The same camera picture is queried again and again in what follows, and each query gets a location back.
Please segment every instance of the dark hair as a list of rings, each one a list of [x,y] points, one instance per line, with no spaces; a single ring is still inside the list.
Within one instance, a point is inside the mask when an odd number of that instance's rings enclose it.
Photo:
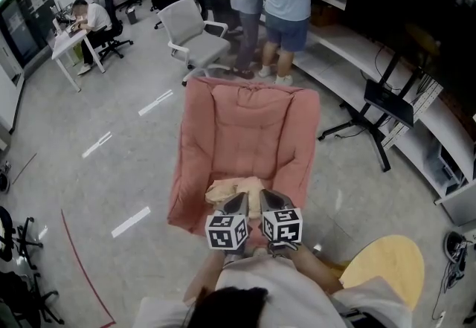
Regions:
[[[88,5],[86,0],[75,0],[71,8],[77,7],[78,5]]]
[[[187,328],[256,328],[268,290],[227,287],[206,295],[203,289]]]

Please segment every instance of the red line on floor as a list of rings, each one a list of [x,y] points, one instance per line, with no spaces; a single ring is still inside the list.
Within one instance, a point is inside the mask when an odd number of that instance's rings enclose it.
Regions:
[[[91,287],[91,289],[92,289],[94,295],[96,295],[96,298],[97,298],[97,300],[99,301],[100,305],[103,307],[104,312],[105,312],[105,313],[111,318],[111,320],[112,320],[110,323],[107,323],[106,325],[103,325],[103,326],[101,326],[100,328],[109,328],[110,326],[115,325],[115,324],[116,324],[116,321],[114,320],[114,318],[112,317],[112,315],[109,313],[109,311],[108,311],[108,309],[106,308],[106,306],[104,305],[103,301],[101,300],[101,298],[100,298],[99,295],[97,294],[96,289],[95,289],[94,286],[92,285],[92,282],[90,281],[88,275],[86,274],[86,270],[84,269],[83,264],[81,263],[80,257],[79,257],[79,255],[77,254],[76,248],[74,247],[73,240],[71,239],[71,235],[70,235],[70,233],[69,233],[68,225],[66,224],[65,214],[62,212],[62,210],[61,210],[61,217],[62,217],[62,223],[65,225],[66,234],[68,235],[69,242],[71,243],[71,247],[73,248],[74,256],[76,257],[76,260],[77,260],[77,262],[79,263],[81,270],[83,271],[84,277],[85,277],[86,280],[88,281],[88,283],[89,283],[89,285],[90,285],[90,287]]]

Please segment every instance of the white desk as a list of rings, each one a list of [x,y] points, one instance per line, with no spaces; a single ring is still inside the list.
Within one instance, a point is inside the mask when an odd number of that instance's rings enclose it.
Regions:
[[[104,73],[105,70],[104,70],[103,64],[101,64],[99,56],[96,54],[91,43],[89,42],[89,39],[87,37],[87,33],[85,30],[81,30],[80,32],[76,33],[72,37],[70,37],[66,32],[63,32],[62,34],[60,34],[56,38],[56,41],[54,43],[54,48],[53,48],[53,55],[51,56],[51,59],[57,62],[59,68],[62,70],[66,78],[68,78],[68,81],[71,82],[71,84],[76,89],[76,91],[81,91],[81,88],[74,82],[73,78],[71,78],[71,75],[68,73],[65,66],[60,61],[60,57],[63,54],[65,54],[69,49],[73,48],[76,44],[82,42],[83,40],[88,46],[89,51],[91,51],[92,57],[94,58],[94,61],[97,63],[97,67],[101,70],[101,73]]]

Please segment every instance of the wooden stool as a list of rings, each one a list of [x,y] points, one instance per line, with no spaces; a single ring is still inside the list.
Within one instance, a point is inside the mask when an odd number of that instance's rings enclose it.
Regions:
[[[345,289],[383,277],[413,311],[422,294],[425,264],[417,244],[404,236],[386,236],[370,243],[348,266],[325,264],[340,276]]]

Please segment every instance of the pink armchair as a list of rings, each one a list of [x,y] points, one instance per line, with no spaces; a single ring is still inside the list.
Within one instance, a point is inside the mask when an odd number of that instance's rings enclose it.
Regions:
[[[256,176],[263,186],[306,201],[320,118],[316,91],[215,78],[188,81],[168,222],[205,234],[213,213],[207,188],[218,179]],[[250,245],[266,245],[251,220]]]

